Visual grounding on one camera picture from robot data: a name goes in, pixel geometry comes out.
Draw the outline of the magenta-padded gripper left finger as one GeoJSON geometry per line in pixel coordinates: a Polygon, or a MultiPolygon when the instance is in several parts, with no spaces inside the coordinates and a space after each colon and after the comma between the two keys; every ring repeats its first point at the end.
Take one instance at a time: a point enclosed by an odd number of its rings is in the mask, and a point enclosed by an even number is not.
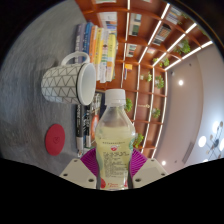
{"type": "Polygon", "coordinates": [[[60,174],[60,177],[78,186],[95,189],[99,174],[96,149],[86,152],[80,159],[74,158],[60,174]]]}

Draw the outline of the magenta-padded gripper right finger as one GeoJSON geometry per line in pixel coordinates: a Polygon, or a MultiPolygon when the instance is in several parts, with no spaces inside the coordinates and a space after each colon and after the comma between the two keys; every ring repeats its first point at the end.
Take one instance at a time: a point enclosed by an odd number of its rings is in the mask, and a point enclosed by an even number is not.
{"type": "Polygon", "coordinates": [[[157,181],[168,173],[154,158],[146,158],[134,149],[129,163],[128,188],[136,189],[157,181]]]}

